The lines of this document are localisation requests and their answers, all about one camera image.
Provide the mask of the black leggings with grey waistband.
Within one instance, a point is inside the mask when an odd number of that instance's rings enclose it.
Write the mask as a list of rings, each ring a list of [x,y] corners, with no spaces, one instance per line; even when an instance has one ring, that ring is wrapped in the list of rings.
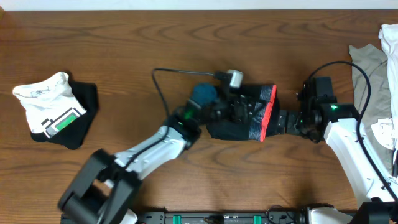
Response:
[[[225,141],[263,142],[266,137],[277,134],[277,117],[280,111],[277,97],[277,85],[258,85],[258,114],[249,124],[238,124],[220,121],[206,125],[207,131],[214,139]]]

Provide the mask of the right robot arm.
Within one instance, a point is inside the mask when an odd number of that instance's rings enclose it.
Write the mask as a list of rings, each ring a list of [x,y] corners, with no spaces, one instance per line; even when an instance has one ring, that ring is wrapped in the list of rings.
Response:
[[[325,141],[337,156],[353,189],[358,211],[349,215],[331,205],[307,206],[296,223],[397,222],[397,179],[384,168],[352,104],[306,103],[301,111],[280,110],[280,133]]]

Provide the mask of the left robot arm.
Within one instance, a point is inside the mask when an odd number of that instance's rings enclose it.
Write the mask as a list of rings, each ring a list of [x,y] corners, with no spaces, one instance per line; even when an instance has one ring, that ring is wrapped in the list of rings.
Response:
[[[136,223],[130,203],[150,173],[189,149],[200,137],[202,125],[244,126],[264,104],[247,85],[196,85],[186,104],[169,113],[153,136],[115,154],[94,152],[61,196],[59,209],[75,223]]]

